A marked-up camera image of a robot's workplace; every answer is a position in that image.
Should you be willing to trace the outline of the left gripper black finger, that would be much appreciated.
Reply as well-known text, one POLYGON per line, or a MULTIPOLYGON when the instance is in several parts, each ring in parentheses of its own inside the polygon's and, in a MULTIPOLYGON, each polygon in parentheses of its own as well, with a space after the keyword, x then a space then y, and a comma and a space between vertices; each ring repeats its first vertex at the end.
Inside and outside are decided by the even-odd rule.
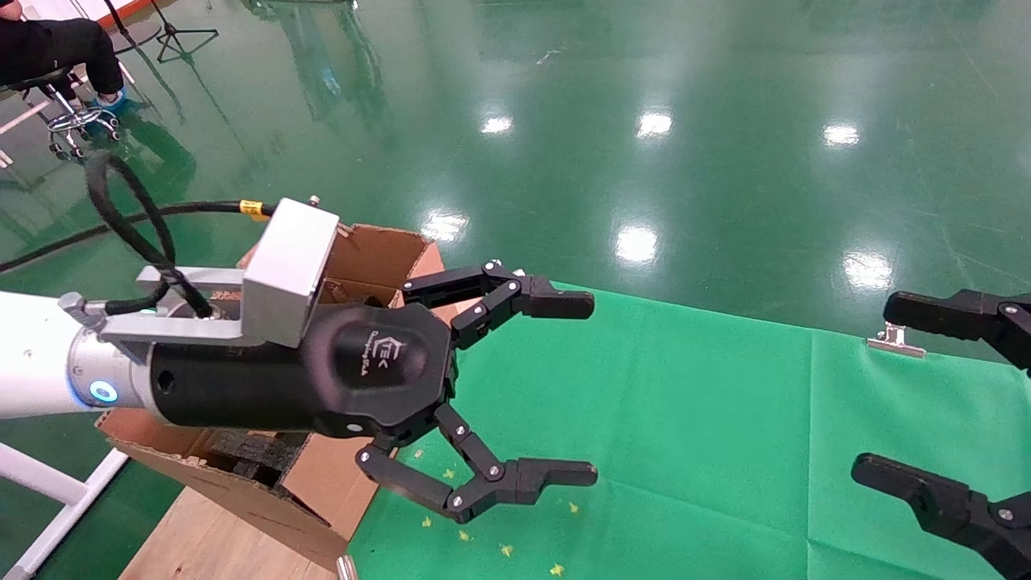
POLYGON ((557 289, 544 276, 516 274, 498 260, 411 278, 405 280, 401 292, 406 305, 419 304, 431 311, 474 302, 448 323, 450 344, 461 350, 516 315, 585 320, 595 311, 592 293, 557 289))
POLYGON ((472 477, 453 489, 423 471, 391 457, 399 447, 394 438, 376 434, 357 452, 357 465, 379 487, 417 503, 457 524, 468 524, 496 504, 534 504, 548 486, 592 486, 597 467, 589 462, 518 458, 501 462, 452 405, 436 408, 431 425, 438 427, 472 477))

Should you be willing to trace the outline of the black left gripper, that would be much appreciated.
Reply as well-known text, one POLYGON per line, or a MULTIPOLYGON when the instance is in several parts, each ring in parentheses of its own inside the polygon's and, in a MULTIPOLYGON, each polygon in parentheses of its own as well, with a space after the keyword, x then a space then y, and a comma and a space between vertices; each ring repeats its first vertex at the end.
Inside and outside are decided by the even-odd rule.
POLYGON ((452 330, 419 304, 322 304, 291 348, 158 344, 152 399, 171 425, 415 440, 453 395, 452 330))

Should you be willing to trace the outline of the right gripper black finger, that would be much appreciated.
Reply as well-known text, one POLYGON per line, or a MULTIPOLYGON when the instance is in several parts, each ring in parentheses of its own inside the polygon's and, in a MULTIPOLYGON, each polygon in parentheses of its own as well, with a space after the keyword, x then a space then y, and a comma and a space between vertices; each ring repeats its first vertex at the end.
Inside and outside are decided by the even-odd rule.
POLYGON ((960 289, 947 298, 894 292, 884 305, 888 323, 965 341, 986 342, 1015 368, 1030 372, 1030 294, 960 289))
POLYGON ((924 532, 975 551, 1002 578, 1030 578, 1030 492, 991 502, 953 478, 873 453, 855 458, 851 477, 906 502, 924 532))

